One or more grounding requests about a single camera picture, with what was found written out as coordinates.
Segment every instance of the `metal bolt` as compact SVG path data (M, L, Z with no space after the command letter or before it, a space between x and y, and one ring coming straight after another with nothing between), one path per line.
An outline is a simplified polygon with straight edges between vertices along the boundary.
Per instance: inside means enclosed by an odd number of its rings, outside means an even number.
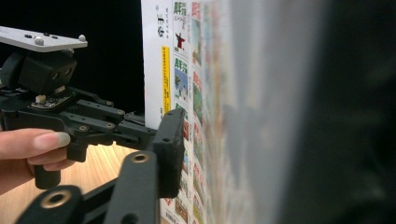
M51 194L47 195L41 201L40 205L41 207L47 209L56 208L64 205L71 198L72 198L72 193L70 192L70 190L62 189L62 190L54 191Z
M132 162L135 162L135 163L142 163L142 162L145 162L145 161L148 161L149 160L149 155L147 155L147 154L137 154L137 155L135 155L135 156L133 156L132 157Z
M81 42L87 41L87 39L85 38L85 35L80 35L80 36L78 37L78 40L81 41Z
M44 40L40 36L35 36L35 44L38 46L44 46Z

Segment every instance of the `hand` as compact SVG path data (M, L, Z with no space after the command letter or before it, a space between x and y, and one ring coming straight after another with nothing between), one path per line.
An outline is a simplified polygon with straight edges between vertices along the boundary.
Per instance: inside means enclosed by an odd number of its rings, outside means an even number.
M0 133L0 195L34 177L33 165L61 170L74 162L66 159L67 133L19 129Z

